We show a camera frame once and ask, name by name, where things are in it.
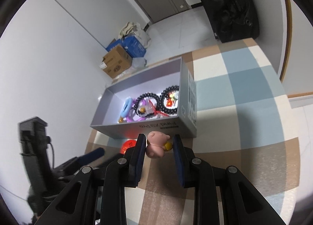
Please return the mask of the checkered table cloth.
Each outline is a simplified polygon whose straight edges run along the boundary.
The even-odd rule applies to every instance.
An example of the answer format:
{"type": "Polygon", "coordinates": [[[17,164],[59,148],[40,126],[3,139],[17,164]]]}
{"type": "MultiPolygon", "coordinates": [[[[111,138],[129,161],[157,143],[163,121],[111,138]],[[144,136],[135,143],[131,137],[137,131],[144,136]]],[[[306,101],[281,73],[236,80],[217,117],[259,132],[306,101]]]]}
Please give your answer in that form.
{"type": "Polygon", "coordinates": [[[197,88],[197,136],[187,145],[211,165],[234,165],[284,222],[296,205],[300,149],[290,102],[255,40],[181,56],[197,88]]]}

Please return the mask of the small green white trinket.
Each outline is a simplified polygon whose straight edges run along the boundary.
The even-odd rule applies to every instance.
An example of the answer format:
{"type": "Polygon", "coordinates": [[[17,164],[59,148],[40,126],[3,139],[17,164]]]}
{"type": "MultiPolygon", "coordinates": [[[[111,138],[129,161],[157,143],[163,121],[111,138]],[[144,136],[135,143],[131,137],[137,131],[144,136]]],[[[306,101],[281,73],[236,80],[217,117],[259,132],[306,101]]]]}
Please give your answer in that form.
{"type": "Polygon", "coordinates": [[[178,91],[173,91],[169,94],[169,98],[172,100],[172,101],[177,101],[178,98],[179,98],[179,92],[178,91]]]}

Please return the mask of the grey cardboard tray box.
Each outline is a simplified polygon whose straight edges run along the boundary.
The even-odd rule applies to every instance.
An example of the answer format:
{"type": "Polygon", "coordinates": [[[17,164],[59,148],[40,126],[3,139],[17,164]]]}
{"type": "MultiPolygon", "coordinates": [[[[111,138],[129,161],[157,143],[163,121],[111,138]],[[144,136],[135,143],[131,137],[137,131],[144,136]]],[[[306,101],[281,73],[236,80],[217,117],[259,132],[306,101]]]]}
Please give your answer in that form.
{"type": "Polygon", "coordinates": [[[91,128],[114,139],[160,131],[193,138],[196,85],[183,58],[149,67],[106,88],[91,128]]]}

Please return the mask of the blue cardboard box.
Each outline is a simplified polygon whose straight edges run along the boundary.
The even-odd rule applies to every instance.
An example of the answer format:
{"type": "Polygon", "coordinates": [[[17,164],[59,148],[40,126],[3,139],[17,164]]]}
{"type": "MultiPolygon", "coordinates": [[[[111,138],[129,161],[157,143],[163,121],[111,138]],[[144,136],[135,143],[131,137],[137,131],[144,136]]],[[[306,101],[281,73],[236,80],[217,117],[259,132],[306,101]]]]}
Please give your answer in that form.
{"type": "Polygon", "coordinates": [[[106,50],[109,52],[118,45],[120,45],[132,58],[141,58],[146,54],[146,49],[135,36],[117,39],[109,44],[106,50]]]}

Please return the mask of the cream canvas bag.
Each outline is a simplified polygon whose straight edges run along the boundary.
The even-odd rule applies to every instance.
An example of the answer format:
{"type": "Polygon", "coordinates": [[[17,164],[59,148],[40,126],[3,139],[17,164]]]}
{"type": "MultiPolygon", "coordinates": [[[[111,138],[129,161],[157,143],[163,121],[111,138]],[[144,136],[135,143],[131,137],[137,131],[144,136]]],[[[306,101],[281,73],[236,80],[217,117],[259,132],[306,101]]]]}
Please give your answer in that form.
{"type": "Polygon", "coordinates": [[[144,48],[148,48],[151,45],[152,39],[150,36],[141,28],[137,22],[128,22],[120,30],[118,34],[119,39],[126,37],[135,37],[144,48]]]}

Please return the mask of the black backpack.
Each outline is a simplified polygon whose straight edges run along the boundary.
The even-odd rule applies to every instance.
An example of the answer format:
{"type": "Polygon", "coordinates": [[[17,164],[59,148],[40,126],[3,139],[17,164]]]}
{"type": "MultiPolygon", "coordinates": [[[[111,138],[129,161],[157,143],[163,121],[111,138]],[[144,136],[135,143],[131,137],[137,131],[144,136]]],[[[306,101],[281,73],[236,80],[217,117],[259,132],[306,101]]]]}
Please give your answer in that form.
{"type": "Polygon", "coordinates": [[[232,42],[259,36],[253,0],[202,0],[215,37],[232,42]]]}

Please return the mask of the brown cardboard box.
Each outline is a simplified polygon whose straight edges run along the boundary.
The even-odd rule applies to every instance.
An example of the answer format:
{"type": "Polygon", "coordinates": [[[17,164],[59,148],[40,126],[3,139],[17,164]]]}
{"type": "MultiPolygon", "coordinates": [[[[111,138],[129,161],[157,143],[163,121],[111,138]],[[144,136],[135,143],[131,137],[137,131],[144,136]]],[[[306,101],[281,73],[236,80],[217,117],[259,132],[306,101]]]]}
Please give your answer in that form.
{"type": "Polygon", "coordinates": [[[132,66],[132,60],[124,48],[118,45],[103,57],[99,67],[114,79],[132,66]]]}

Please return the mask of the red China flag badge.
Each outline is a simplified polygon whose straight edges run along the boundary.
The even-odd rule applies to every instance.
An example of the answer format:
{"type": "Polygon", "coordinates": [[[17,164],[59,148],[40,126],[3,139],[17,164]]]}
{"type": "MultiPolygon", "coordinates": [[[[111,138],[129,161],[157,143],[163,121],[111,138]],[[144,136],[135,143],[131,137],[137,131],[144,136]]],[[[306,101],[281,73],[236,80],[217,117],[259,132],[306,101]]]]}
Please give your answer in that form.
{"type": "Polygon", "coordinates": [[[124,155],[129,148],[132,148],[134,146],[136,146],[136,140],[127,140],[122,144],[120,153],[124,155]]]}

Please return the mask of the pink pig figurine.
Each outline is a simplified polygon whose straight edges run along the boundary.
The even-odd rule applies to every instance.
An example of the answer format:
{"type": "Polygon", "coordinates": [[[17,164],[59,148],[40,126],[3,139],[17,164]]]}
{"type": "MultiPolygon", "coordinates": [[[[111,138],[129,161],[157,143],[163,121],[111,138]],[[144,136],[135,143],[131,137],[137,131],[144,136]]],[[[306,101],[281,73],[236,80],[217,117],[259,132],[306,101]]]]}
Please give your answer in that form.
{"type": "Polygon", "coordinates": [[[147,136],[146,155],[151,159],[162,158],[172,149],[170,136],[165,133],[152,131],[147,136]]]}

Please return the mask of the grey plastic mailer bag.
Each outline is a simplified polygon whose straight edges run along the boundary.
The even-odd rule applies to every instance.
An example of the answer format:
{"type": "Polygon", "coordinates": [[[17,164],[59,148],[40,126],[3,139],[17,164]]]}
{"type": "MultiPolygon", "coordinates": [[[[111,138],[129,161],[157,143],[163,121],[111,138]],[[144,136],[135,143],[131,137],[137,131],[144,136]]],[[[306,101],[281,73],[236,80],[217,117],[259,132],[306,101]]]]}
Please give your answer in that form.
{"type": "Polygon", "coordinates": [[[130,66],[130,68],[126,69],[124,72],[122,72],[117,77],[115,77],[115,80],[121,79],[123,77],[127,77],[129,75],[132,75],[132,74],[140,71],[140,70],[143,70],[146,67],[146,63],[147,63],[147,61],[143,57],[133,58],[132,65],[130,66]]]}

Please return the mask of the red white small charm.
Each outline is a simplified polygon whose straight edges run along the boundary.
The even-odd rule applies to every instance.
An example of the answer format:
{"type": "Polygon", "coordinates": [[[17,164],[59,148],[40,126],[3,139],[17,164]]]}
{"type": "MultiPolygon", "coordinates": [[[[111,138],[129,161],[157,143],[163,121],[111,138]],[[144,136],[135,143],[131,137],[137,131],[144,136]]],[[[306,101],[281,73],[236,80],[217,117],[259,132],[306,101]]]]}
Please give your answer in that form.
{"type": "Polygon", "coordinates": [[[169,117],[168,114],[157,110],[156,105],[150,100],[143,100],[141,106],[137,109],[137,113],[140,117],[144,118],[163,118],[163,117],[169,117]]]}

